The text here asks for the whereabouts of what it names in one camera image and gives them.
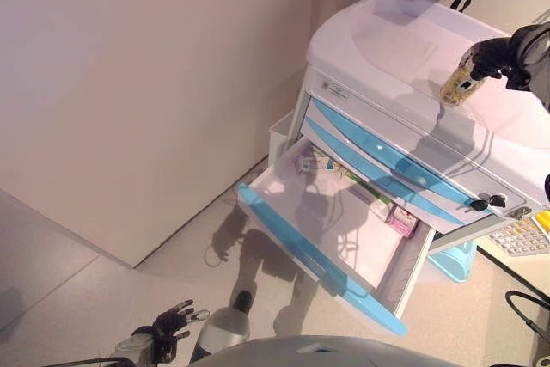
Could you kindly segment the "left robot hand dark glove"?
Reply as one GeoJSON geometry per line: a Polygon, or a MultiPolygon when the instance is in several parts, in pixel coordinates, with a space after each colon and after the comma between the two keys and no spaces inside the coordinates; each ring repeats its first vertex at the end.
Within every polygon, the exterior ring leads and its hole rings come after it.
{"type": "Polygon", "coordinates": [[[195,309],[192,299],[162,312],[153,321],[153,364],[169,364],[177,353],[178,342],[190,335],[186,330],[189,324],[206,321],[211,315],[208,309],[195,309]]]}

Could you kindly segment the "right robot hand dark glove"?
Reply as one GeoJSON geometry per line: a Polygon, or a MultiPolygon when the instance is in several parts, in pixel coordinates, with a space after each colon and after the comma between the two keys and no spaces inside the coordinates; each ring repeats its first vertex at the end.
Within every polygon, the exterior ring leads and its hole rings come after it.
{"type": "Polygon", "coordinates": [[[549,99],[549,24],[528,25],[510,37],[483,40],[471,46],[461,63],[469,77],[506,77],[506,88],[526,91],[540,101],[549,99]]]}

